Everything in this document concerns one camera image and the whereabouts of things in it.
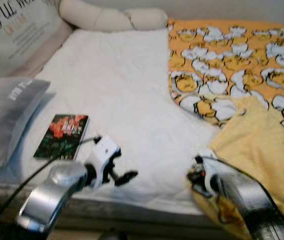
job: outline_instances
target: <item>white bed sheet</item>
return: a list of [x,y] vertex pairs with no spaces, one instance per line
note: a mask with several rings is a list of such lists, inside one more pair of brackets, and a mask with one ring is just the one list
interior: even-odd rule
[[[108,134],[122,148],[115,170],[138,170],[129,184],[113,183],[75,198],[126,203],[201,215],[188,189],[191,149],[207,145],[218,129],[189,115],[168,93],[167,31],[100,33],[76,30],[37,75],[51,82],[0,185],[18,184],[44,162],[32,156],[55,114],[88,114],[85,137]],[[85,161],[93,144],[81,146]],[[48,169],[32,185],[40,183]]]

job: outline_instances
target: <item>black cable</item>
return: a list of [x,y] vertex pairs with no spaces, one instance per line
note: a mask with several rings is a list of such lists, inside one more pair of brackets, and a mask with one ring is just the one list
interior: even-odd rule
[[[101,139],[100,136],[97,137],[91,137],[85,140],[80,141],[78,144],[72,145],[72,147],[78,147],[81,144],[85,144],[90,141],[94,141],[94,143],[98,143]],[[4,202],[4,204],[0,208],[0,216],[5,211],[5,209],[8,207],[8,205],[12,202],[12,200],[16,197],[16,195],[27,185],[27,183],[32,180],[39,172],[41,172],[44,168],[46,168],[48,165],[50,165],[55,160],[59,159],[60,156],[62,156],[66,152],[67,148],[64,149],[62,153],[60,153],[58,156],[53,157],[51,160],[49,160],[47,163],[45,163],[43,166],[41,166],[39,169],[37,169],[32,175],[30,175],[25,181],[23,181],[18,188],[10,195],[10,197]]]

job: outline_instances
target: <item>yellow blanket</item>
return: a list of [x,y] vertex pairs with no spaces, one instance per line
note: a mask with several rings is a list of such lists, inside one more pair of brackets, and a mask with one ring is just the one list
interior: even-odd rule
[[[223,127],[211,150],[259,180],[284,214],[284,25],[170,19],[168,29],[172,98]],[[194,197],[215,222],[248,238],[231,203]]]

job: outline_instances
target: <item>book cover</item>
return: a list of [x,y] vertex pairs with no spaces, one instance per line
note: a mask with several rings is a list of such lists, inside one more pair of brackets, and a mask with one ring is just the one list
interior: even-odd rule
[[39,159],[75,159],[88,121],[87,115],[55,115],[34,157]]

